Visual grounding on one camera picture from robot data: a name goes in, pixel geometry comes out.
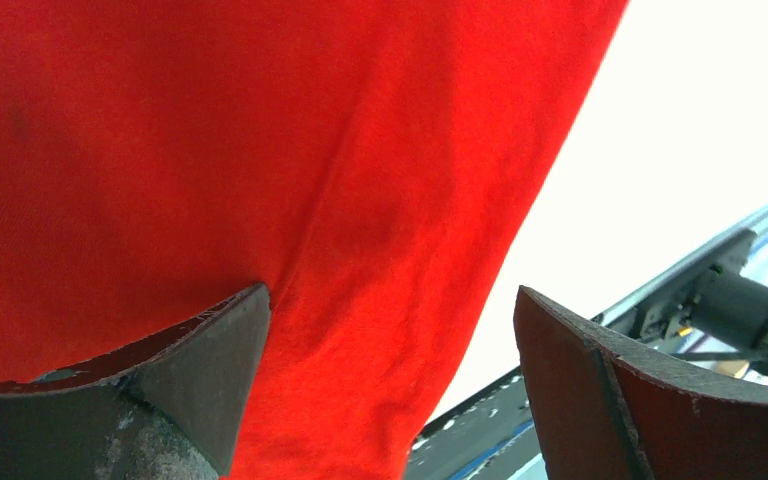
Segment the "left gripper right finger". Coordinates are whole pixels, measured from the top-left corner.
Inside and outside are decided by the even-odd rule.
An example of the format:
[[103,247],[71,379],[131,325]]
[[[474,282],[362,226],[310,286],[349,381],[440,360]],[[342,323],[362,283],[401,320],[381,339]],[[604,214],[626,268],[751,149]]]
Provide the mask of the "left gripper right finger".
[[551,479],[768,479],[768,387],[518,291],[514,330]]

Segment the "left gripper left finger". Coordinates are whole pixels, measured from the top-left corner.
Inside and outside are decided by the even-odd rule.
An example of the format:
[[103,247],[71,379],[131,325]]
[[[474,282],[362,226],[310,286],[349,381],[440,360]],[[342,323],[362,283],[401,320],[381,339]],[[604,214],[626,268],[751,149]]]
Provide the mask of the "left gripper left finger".
[[0,383],[0,479],[228,475],[270,320],[257,284],[109,353]]

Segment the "red t shirt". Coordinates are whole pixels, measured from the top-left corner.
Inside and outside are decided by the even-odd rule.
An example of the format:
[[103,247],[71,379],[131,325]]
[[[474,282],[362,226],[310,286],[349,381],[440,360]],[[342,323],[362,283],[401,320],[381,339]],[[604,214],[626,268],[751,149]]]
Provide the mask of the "red t shirt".
[[235,479],[398,479],[622,1],[0,1],[0,382],[255,283]]

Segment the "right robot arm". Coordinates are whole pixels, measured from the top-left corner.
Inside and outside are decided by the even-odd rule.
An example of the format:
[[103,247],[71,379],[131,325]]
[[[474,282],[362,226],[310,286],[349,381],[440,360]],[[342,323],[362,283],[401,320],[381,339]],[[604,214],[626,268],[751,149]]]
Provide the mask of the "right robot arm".
[[768,377],[768,286],[713,267],[696,284],[690,324]]

